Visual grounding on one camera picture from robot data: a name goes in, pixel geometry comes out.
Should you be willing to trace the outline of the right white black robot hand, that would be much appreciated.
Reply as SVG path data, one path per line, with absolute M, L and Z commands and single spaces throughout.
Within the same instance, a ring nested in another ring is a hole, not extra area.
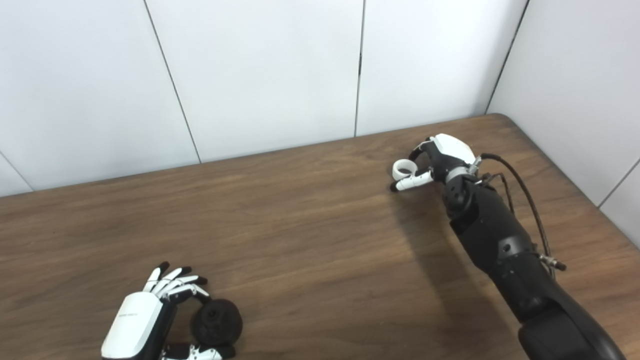
M 407 191 L 432 182 L 446 184 L 457 176 L 478 175 L 480 158 L 457 137 L 440 133 L 416 146 L 391 167 L 390 191 Z

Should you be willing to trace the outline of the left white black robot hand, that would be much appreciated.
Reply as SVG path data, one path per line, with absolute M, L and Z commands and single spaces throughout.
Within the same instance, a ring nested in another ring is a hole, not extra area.
M 233 301 L 214 299 L 208 280 L 192 268 L 170 270 L 167 261 L 151 272 L 142 290 L 126 296 L 103 340 L 103 360 L 228 360 L 243 332 L 243 318 Z M 193 342 L 169 343 L 178 307 L 199 301 L 190 317 Z

